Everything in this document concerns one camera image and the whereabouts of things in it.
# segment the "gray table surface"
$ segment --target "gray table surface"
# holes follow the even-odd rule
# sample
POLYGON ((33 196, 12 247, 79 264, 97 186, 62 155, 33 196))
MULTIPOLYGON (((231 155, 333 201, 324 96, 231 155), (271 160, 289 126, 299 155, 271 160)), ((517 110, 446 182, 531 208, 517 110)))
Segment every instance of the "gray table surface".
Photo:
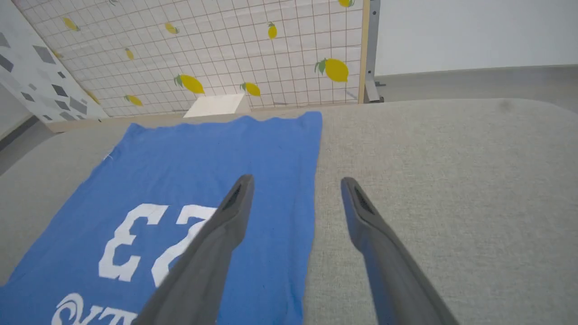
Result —
MULTIPOLYGON (((361 183, 462 324, 578 323, 577 114, 524 99, 321 111, 305 324, 376 323, 362 256, 347 236, 344 176, 361 183)), ((0 283, 127 126, 57 135, 0 176, 0 283)))

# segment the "white box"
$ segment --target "white box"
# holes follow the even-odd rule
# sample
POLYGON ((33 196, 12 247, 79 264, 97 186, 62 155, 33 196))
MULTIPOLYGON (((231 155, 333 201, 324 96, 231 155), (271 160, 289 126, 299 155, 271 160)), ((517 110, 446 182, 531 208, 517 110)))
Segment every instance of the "white box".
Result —
POLYGON ((251 113, 245 94, 203 96, 197 98, 183 117, 251 113))

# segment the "lemon pattern panel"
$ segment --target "lemon pattern panel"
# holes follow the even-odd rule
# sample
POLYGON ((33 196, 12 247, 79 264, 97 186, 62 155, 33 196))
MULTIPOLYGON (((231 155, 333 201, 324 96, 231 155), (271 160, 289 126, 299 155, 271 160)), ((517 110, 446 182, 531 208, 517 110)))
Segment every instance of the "lemon pattern panel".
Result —
POLYGON ((362 0, 14 0, 110 116, 357 102, 362 0))

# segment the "blue cloth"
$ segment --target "blue cloth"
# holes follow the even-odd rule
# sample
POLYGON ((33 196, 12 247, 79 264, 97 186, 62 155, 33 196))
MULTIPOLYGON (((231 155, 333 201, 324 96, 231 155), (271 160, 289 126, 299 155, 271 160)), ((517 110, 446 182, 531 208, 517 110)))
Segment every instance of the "blue cloth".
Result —
POLYGON ((321 124, 310 112, 131 125, 0 288, 0 323, 130 324, 157 288, 154 273, 182 252, 175 245, 250 173, 253 208, 217 323, 301 324, 321 124), (155 268, 160 256, 169 258, 155 268))

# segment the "metal bracket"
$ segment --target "metal bracket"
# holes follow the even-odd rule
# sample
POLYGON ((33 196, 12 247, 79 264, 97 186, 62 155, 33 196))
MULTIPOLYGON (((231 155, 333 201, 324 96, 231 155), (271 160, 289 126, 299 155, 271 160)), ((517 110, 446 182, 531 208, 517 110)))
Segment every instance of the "metal bracket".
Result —
POLYGON ((373 81, 373 76, 368 76, 365 78, 365 98, 364 103, 383 103, 384 99, 377 92, 377 87, 375 87, 375 81, 373 81))
POLYGON ((379 103, 384 99, 377 92, 373 74, 377 53, 377 31, 379 29, 380 0, 369 1, 369 29, 367 37, 367 59, 365 61, 365 97, 364 103, 379 103))

